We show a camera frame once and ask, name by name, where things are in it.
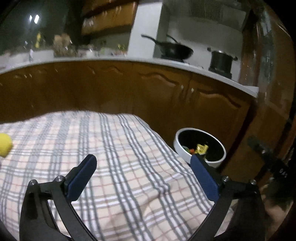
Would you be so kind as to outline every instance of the yellow ball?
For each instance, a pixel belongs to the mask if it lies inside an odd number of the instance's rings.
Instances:
[[[9,135],[0,133],[0,156],[6,157],[12,148],[12,140]]]

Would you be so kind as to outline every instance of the checkered cloth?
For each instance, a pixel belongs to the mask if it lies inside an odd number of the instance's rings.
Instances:
[[[2,124],[0,133],[14,145],[0,159],[0,219],[17,239],[28,182],[65,176],[89,153],[97,170],[72,205],[98,240],[187,240],[212,208],[186,162],[136,116],[56,112]]]

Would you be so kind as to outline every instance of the frying pan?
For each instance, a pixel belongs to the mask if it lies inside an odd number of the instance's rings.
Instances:
[[[156,39],[141,34],[143,38],[148,38],[152,40],[156,45],[160,47],[161,53],[169,58],[175,58],[175,59],[187,59],[192,56],[193,50],[185,45],[182,45],[177,42],[173,37],[167,35],[169,38],[173,39],[176,43],[170,43],[170,42],[159,42]]]

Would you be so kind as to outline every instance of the stove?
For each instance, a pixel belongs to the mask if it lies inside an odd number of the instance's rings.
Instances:
[[[167,56],[165,56],[165,55],[162,55],[160,58],[184,63],[184,60],[183,60],[183,59],[170,58],[170,57],[167,57]]]
[[[225,73],[223,71],[220,71],[220,70],[217,70],[217,69],[214,69],[214,68],[209,68],[209,71],[213,72],[213,73],[216,73],[216,74],[219,74],[219,75],[222,75],[223,77],[226,77],[228,79],[231,79],[232,78],[232,73]]]

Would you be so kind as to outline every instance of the wooden cabinet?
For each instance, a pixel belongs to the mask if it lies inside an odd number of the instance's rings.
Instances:
[[[116,27],[132,26],[136,8],[136,2],[132,2],[87,18],[82,24],[82,35],[88,35]]]
[[[116,2],[117,0],[93,0],[92,3],[92,10],[95,10],[96,8],[99,8],[101,6]]]
[[[27,68],[1,74],[0,123],[34,116],[30,79]]]
[[[252,97],[189,71],[128,61],[72,61],[1,74],[0,121],[62,110],[139,116],[170,146],[184,127],[202,129],[229,150]]]
[[[245,120],[252,98],[225,83],[193,74],[181,108],[188,127],[218,138],[226,150],[232,146]]]
[[[50,63],[28,68],[35,115],[78,109],[71,90],[74,76],[68,71],[69,66],[69,63],[58,66]]]
[[[75,96],[79,109],[103,113],[128,113],[131,109],[132,64],[120,61],[79,63]]]
[[[153,64],[133,65],[133,110],[169,142],[172,122],[181,119],[172,110],[185,98],[191,73]]]
[[[115,8],[114,26],[131,26],[136,14],[136,2],[128,3]]]
[[[92,11],[92,5],[94,0],[85,0],[84,5],[81,10],[82,16]]]

